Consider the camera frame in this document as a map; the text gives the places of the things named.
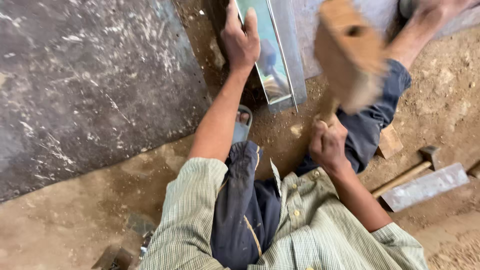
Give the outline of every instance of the dusty ground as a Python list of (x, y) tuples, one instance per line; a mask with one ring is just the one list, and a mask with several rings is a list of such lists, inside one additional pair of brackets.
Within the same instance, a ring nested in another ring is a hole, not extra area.
[[(210, 93), (226, 78), (226, 66), (208, 14), (199, 2), (181, 2), (180, 12)], [(373, 190), (421, 161), (426, 144), (442, 147), (445, 165), (469, 168), (480, 159), (480, 27), (431, 42), (412, 67), (412, 88), (400, 100), (394, 119), (404, 149), (389, 160), (374, 157), (360, 176)], [(307, 80), (309, 99), (272, 115), (258, 89), (247, 89), (242, 103), (254, 110), (250, 139), (264, 150), (258, 178), (271, 176), (271, 158), (285, 175), (301, 160), (312, 116), (328, 85)], [(135, 213), (161, 219), (165, 188), (185, 161), (191, 137), (29, 193), (0, 205), (0, 269), (89, 269), (107, 245), (133, 254), (141, 237), (127, 228)], [(480, 264), (480, 182), (471, 183), (391, 214), (425, 246), (432, 269), (478, 269)]]

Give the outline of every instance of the wrist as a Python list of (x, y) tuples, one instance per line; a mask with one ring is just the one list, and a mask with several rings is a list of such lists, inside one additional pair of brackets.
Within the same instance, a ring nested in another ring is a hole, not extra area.
[(243, 66), (243, 67), (231, 67), (229, 76), (237, 77), (247, 81), (250, 72), (252, 72), (253, 66)]
[(335, 180), (345, 179), (349, 174), (355, 174), (350, 161), (348, 161), (347, 159), (345, 159), (338, 165), (332, 166), (330, 168), (325, 168), (325, 172), (328, 174), (328, 176)]

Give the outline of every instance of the hand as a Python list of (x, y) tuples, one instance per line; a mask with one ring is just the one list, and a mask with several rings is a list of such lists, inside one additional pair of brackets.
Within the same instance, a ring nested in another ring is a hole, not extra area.
[(347, 129), (332, 114), (327, 122), (313, 120), (312, 141), (309, 151), (312, 159), (320, 164), (328, 175), (335, 175), (351, 164), (345, 157), (345, 140)]
[(230, 62), (230, 72), (240, 71), (247, 76), (260, 55), (260, 39), (257, 32), (257, 14), (249, 8), (245, 16), (245, 33), (238, 19), (234, 0), (227, 7), (225, 29), (220, 33)]

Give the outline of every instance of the green striped shirt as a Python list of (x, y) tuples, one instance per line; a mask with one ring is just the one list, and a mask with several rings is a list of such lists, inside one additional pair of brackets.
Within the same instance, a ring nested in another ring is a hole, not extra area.
[[(428, 269), (423, 248), (395, 223), (369, 233), (340, 202), (323, 169), (283, 181), (280, 222), (268, 250), (248, 269)], [(224, 269), (212, 257), (216, 196), (227, 172), (216, 159), (193, 158), (167, 186), (162, 220), (140, 265), (153, 269)]]

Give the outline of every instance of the hammer head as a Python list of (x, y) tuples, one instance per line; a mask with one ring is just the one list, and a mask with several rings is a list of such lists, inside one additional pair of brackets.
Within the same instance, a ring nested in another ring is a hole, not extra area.
[(429, 145), (420, 148), (420, 154), (423, 156), (424, 160), (430, 161), (432, 165), (429, 167), (432, 171), (436, 171), (441, 168), (440, 162), (438, 160), (438, 152), (440, 148)]

